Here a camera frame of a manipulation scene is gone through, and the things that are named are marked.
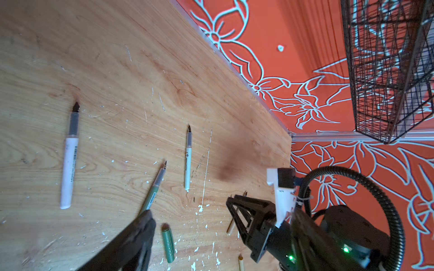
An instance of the green marker cap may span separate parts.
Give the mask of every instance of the green marker cap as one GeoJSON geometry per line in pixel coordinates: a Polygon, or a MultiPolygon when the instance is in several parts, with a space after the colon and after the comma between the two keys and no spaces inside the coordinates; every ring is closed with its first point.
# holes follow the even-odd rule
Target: green marker cap
{"type": "Polygon", "coordinates": [[[175,249],[172,231],[168,224],[163,224],[161,226],[161,235],[163,236],[164,251],[166,252],[167,262],[172,263],[175,260],[175,249]]]}

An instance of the barcode label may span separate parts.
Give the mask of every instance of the barcode label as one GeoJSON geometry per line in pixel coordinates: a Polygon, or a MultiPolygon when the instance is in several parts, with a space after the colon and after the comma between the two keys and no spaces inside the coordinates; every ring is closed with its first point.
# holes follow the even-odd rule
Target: barcode label
{"type": "Polygon", "coordinates": [[[74,158],[72,159],[71,182],[74,181],[74,173],[76,171],[77,149],[78,149],[78,146],[75,146],[74,147],[74,158]]]}
{"type": "Polygon", "coordinates": [[[147,210],[149,210],[149,208],[151,207],[152,203],[154,202],[155,195],[157,195],[157,192],[154,192],[154,194],[152,194],[151,201],[149,202],[148,206],[146,207],[147,210]]]}

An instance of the black marker tip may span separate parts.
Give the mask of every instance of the black marker tip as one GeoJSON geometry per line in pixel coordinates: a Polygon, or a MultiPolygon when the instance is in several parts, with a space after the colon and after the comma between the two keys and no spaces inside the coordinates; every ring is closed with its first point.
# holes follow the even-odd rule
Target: black marker tip
{"type": "Polygon", "coordinates": [[[72,111],[78,113],[79,109],[80,109],[79,102],[76,102],[76,104],[72,107],[72,111]]]}

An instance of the white marker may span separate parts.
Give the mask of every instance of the white marker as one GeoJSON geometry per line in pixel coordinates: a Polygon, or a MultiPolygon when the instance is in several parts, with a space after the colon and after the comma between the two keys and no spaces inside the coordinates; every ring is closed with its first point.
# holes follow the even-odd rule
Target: white marker
{"type": "Polygon", "coordinates": [[[188,126],[187,132],[187,148],[185,150],[185,179],[184,188],[188,192],[190,190],[190,170],[191,170],[191,143],[193,136],[191,134],[191,128],[188,126]]]}
{"type": "Polygon", "coordinates": [[[77,149],[79,146],[79,104],[76,102],[71,112],[69,133],[65,143],[65,159],[63,161],[62,192],[60,194],[60,208],[71,206],[72,188],[74,187],[74,173],[76,171],[77,149]]]}

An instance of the black wire basket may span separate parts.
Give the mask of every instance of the black wire basket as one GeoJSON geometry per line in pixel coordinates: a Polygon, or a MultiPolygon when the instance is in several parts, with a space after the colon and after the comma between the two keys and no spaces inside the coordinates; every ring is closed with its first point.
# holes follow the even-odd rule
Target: black wire basket
{"type": "Polygon", "coordinates": [[[341,6],[356,131],[390,144],[434,112],[434,0],[341,6]]]}

